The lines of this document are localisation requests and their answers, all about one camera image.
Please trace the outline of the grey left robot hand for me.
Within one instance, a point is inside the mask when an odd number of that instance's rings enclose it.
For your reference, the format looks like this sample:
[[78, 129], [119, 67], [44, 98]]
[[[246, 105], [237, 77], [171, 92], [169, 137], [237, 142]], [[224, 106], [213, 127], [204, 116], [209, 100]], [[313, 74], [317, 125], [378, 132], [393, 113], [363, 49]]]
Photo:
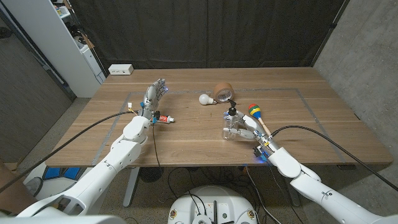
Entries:
[[160, 99], [166, 94], [168, 88], [165, 85], [165, 79], [160, 78], [150, 85], [144, 93], [143, 101], [140, 103], [141, 109], [139, 116], [151, 119], [157, 110]]

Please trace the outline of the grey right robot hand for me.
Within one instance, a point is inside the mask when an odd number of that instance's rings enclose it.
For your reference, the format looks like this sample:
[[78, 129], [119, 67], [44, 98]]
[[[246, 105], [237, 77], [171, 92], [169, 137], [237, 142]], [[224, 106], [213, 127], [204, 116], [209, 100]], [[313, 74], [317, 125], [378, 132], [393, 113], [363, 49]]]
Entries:
[[271, 154], [280, 147], [272, 140], [272, 134], [266, 125], [262, 125], [257, 119], [248, 116], [240, 111], [231, 116], [224, 112], [223, 137], [232, 139], [241, 136], [245, 139], [256, 139], [260, 145], [264, 146]]

